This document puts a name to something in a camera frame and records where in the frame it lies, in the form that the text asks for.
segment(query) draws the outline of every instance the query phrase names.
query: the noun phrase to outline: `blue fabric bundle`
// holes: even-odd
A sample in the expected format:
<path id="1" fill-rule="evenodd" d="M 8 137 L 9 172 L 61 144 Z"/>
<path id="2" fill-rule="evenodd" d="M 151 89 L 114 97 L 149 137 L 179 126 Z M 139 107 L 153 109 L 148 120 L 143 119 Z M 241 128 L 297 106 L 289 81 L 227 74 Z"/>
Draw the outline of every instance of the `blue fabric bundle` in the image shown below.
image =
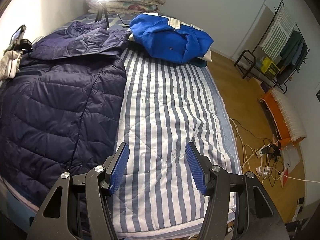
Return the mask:
<path id="1" fill-rule="evenodd" d="M 168 18 L 141 14 L 130 22 L 137 43 L 143 45 L 151 57 L 185 64 L 196 57 L 203 57 L 213 40 L 204 31 L 180 25 L 175 29 Z"/>

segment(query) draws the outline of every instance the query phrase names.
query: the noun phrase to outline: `black cable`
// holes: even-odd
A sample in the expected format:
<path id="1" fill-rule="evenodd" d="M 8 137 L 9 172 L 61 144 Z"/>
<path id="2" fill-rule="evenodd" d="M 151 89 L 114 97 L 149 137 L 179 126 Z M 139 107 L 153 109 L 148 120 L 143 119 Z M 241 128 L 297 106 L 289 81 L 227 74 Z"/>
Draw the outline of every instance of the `black cable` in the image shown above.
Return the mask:
<path id="1" fill-rule="evenodd" d="M 105 8 L 105 7 L 102 5 L 102 3 L 100 3 L 100 5 L 108 12 L 109 15 L 117 15 L 123 25 L 130 26 L 129 24 L 125 24 L 125 23 L 123 22 L 123 20 L 121 19 L 120 15 L 118 15 L 117 13 L 111 14 L 111 13 L 109 13 L 109 11 L 107 10 L 107 8 Z"/>
<path id="2" fill-rule="evenodd" d="M 247 132 L 249 132 L 249 133 L 251 133 L 255 138 L 257 138 L 257 139 L 263 139 L 263 143 L 265 144 L 265 142 L 264 142 L 264 140 L 268 140 L 270 143 L 272 143 L 272 141 L 270 140 L 270 139 L 268 139 L 268 138 L 263 138 L 263 137 L 257 137 L 257 136 L 255 136 L 251 131 L 249 131 L 249 130 L 247 130 L 246 128 L 244 128 L 243 126 L 242 126 L 242 124 L 238 121 L 238 120 L 236 120 L 236 119 L 233 119 L 233 118 L 231 118 L 233 121 L 236 121 L 244 130 L 246 130 Z"/>
<path id="3" fill-rule="evenodd" d="M 12 71 L 12 58 L 13 58 L 13 50 L 12 50 L 12 52 L 11 52 L 11 69 L 10 69 L 9 76 L 11 75 L 11 71 Z M 8 68 L 8 65 L 9 65 L 9 60 L 8 60 L 8 62 L 7 62 L 7 65 L 5 66 L 6 69 Z M 3 93 L 3 95 L 2 95 L 2 100 L 1 100 L 0 121 L 1 121 L 2 112 L 3 112 L 3 111 L 2 111 L 2 107 L 3 107 L 4 94 L 5 94 L 5 92 Z"/>
<path id="4" fill-rule="evenodd" d="M 278 162 L 280 162 L 281 164 L 282 164 L 282 168 L 283 168 L 283 171 L 284 171 L 284 164 L 283 164 L 283 162 L 282 161 L 280 161 L 280 156 L 278 156 L 277 157 L 277 160 L 273 163 L 273 165 L 272 165 L 272 170 L 270 171 L 270 173 L 272 173 L 272 171 L 273 171 L 273 168 L 276 168 L 277 167 L 277 164 L 278 164 Z M 276 184 L 276 181 L 277 181 L 277 175 L 278 176 L 280 176 L 279 174 L 278 174 L 278 172 L 276 171 L 276 175 L 275 175 L 275 177 L 273 178 L 275 181 L 274 181 L 274 183 L 273 184 L 271 184 L 271 180 L 270 180 L 270 177 L 271 176 L 269 176 L 269 183 L 270 183 L 270 186 L 271 187 L 274 187 L 275 186 L 275 184 Z"/>
<path id="5" fill-rule="evenodd" d="M 269 160 L 269 163 L 267 165 L 267 161 L 268 161 L 268 155 L 266 155 L 266 165 L 264 165 L 264 170 L 263 170 L 263 175 L 262 175 L 262 182 L 263 182 L 263 177 L 265 176 L 266 168 L 267 168 L 267 166 L 269 166 L 269 163 L 270 163 L 270 160 Z"/>

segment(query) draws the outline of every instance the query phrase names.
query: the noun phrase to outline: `tripod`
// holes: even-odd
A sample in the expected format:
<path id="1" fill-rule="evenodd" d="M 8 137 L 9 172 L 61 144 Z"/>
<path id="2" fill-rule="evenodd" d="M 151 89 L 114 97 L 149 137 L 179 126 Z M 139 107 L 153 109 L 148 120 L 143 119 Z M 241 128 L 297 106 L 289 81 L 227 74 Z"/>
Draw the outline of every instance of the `tripod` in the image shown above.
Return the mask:
<path id="1" fill-rule="evenodd" d="M 97 16 L 96 16 L 96 22 L 99 22 L 102 20 L 102 13 L 104 12 L 104 16 L 106 17 L 107 27 L 110 29 L 109 19 L 108 19 L 108 10 L 106 9 L 106 3 L 100 3 L 101 7 L 98 10 Z"/>

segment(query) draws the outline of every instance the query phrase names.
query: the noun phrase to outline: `blue gripper pad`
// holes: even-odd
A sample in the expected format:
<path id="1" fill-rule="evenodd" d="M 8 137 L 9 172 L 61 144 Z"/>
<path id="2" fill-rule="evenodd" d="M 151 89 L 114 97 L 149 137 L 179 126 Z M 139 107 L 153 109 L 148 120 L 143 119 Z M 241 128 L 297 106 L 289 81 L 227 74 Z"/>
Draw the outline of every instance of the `blue gripper pad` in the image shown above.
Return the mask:
<path id="1" fill-rule="evenodd" d="M 130 152 L 129 145 L 126 144 L 126 146 L 123 148 L 122 152 L 120 153 L 120 157 L 116 163 L 116 166 L 114 167 L 111 173 L 110 187 L 109 187 L 109 192 L 111 195 L 113 195 L 119 189 L 119 186 L 124 174 L 124 170 L 129 160 L 129 152 Z"/>
<path id="2" fill-rule="evenodd" d="M 195 181 L 196 187 L 201 192 L 201 194 L 207 195 L 205 175 L 196 156 L 197 154 L 200 155 L 198 152 L 195 152 L 192 149 L 191 143 L 188 143 L 186 146 L 186 158 L 189 164 L 189 168 L 191 170 L 193 180 Z"/>

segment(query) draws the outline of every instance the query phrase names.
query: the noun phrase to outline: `electrical cord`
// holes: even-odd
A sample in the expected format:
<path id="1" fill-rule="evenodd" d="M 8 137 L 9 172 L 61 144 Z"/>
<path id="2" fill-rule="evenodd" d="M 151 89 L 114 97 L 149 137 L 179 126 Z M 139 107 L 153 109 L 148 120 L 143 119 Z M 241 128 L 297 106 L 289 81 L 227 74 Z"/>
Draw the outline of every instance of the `electrical cord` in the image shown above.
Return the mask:
<path id="1" fill-rule="evenodd" d="M 129 24 L 125 24 L 125 23 L 123 22 L 123 20 L 121 19 L 120 15 L 118 15 L 117 13 L 111 14 L 111 13 L 109 13 L 108 9 L 103 6 L 102 3 L 100 3 L 100 5 L 108 12 L 109 15 L 117 15 L 123 25 L 125 25 L 125 26 L 130 26 Z"/>
<path id="2" fill-rule="evenodd" d="M 244 145 L 243 140 L 242 140 L 242 138 L 241 138 L 241 136 L 240 136 L 240 134 L 239 134 L 238 126 L 237 126 L 236 123 L 234 122 L 234 121 L 237 121 L 237 120 L 232 119 L 232 118 L 229 118 L 229 119 L 233 122 L 233 124 L 234 124 L 234 126 L 235 126 L 235 128 L 236 128 L 236 142 L 237 142 L 237 138 L 239 137 L 239 138 L 240 138 L 240 141 L 241 141 L 241 144 L 242 144 L 242 150 L 243 150 L 243 156 L 244 156 L 244 163 L 243 163 L 242 166 L 241 166 L 242 173 L 244 173 L 244 172 L 243 172 L 243 168 L 244 168 L 245 164 L 248 164 L 248 166 L 249 166 L 249 171 L 251 171 L 251 170 L 250 170 L 249 160 L 250 160 L 250 158 L 251 158 L 252 156 L 255 155 L 255 154 L 254 154 L 254 151 L 253 151 L 253 149 L 252 149 L 248 144 L 245 144 L 245 145 Z M 268 138 L 258 138 L 258 137 L 256 137 L 252 132 L 250 132 L 250 133 L 251 133 L 255 138 L 257 138 L 257 139 L 266 139 L 266 140 L 269 140 L 269 141 L 271 142 L 271 140 L 268 139 Z M 246 154 L 246 150 L 245 150 L 245 147 L 246 147 L 246 146 L 249 147 L 249 148 L 252 150 L 252 152 L 253 152 L 253 154 L 252 154 L 251 156 L 249 156 L 249 158 L 248 158 L 248 156 L 247 156 L 247 154 Z M 261 167 L 262 167 L 262 168 L 263 168 L 263 156 L 264 156 L 264 155 L 261 156 Z M 272 176 L 272 174 L 271 174 L 271 171 L 265 176 L 264 174 L 265 174 L 265 171 L 266 171 L 266 167 L 268 167 L 268 166 L 270 165 L 270 162 L 271 162 L 271 159 L 269 159 L 268 154 L 266 154 L 266 164 L 265 164 L 265 167 L 263 168 L 264 171 L 263 171 L 263 173 L 262 173 L 262 183 L 261 183 L 261 184 L 263 184 L 263 182 L 264 182 L 266 179 L 269 179 L 269 182 L 270 182 L 270 177 L 272 177 L 275 182 L 274 182 L 273 185 L 272 185 L 271 182 L 270 182 L 270 185 L 271 185 L 272 187 L 274 187 L 276 181 L 278 181 L 278 180 L 281 179 L 281 176 L 285 176 L 285 177 L 287 177 L 288 179 L 295 179 L 295 180 L 300 180 L 300 181 L 305 181 L 305 182 L 320 183 L 320 181 L 297 179 L 297 178 L 293 178 L 293 177 L 289 177 L 289 176 L 285 175 L 285 174 L 284 174 L 284 172 L 285 172 L 285 170 L 284 170 L 284 163 L 279 160 L 279 157 L 277 158 L 276 161 L 274 161 L 272 167 L 270 167 L 271 170 L 275 170 L 275 171 L 279 174 L 279 177 L 276 178 L 276 177 L 277 177 L 277 176 L 276 176 L 276 177 L 274 178 L 274 177 Z M 277 163 L 278 163 L 278 162 L 280 162 L 280 163 L 282 164 L 282 166 L 283 166 L 283 171 L 282 171 L 282 172 L 280 172 L 279 170 L 276 169 L 276 166 L 277 166 Z"/>
<path id="3" fill-rule="evenodd" d="M 255 155 L 254 150 L 251 148 L 250 145 L 243 143 L 243 140 L 242 140 L 242 138 L 241 138 L 241 136 L 240 136 L 240 134 L 239 134 L 239 130 L 238 130 L 237 124 L 233 121 L 233 119 L 231 119 L 231 118 L 229 118 L 229 119 L 233 122 L 233 125 L 234 125 L 235 128 L 236 128 L 236 142 L 237 142 L 237 139 L 238 139 L 238 137 L 239 137 L 239 138 L 240 138 L 240 141 L 241 141 L 241 145 L 242 145 L 243 164 L 241 165 L 241 171 L 242 171 L 242 173 L 244 173 L 244 166 L 245 166 L 246 164 L 248 164 L 249 171 L 251 171 L 251 167 L 250 167 L 249 160 Z M 246 147 L 249 147 L 250 150 L 252 151 L 252 155 L 250 155 L 249 157 L 248 157 L 247 152 L 246 152 L 246 150 L 245 150 Z"/>
<path id="4" fill-rule="evenodd" d="M 244 130 L 246 130 L 247 132 L 251 133 L 255 138 L 257 138 L 257 139 L 263 139 L 263 143 L 264 143 L 264 140 L 268 140 L 270 143 L 272 143 L 272 141 L 271 141 L 269 138 L 264 138 L 264 137 L 257 137 L 257 136 L 255 136 L 251 131 L 249 131 L 249 130 L 247 130 L 246 128 L 244 128 L 238 120 L 233 119 L 233 118 L 230 118 L 230 119 L 233 120 L 233 121 L 238 122 L 238 124 L 239 124 Z"/>
<path id="5" fill-rule="evenodd" d="M 281 177 L 281 176 L 285 176 L 285 177 L 287 177 L 288 179 L 295 179 L 295 180 L 306 181 L 306 182 L 320 183 L 320 181 L 315 181 L 315 180 L 297 179 L 297 178 L 289 177 L 289 176 L 287 176 L 287 175 L 284 174 L 284 171 L 283 171 L 283 172 L 280 172 L 280 171 L 278 171 L 276 168 L 273 168 L 273 169 L 280 173 L 280 177 Z"/>

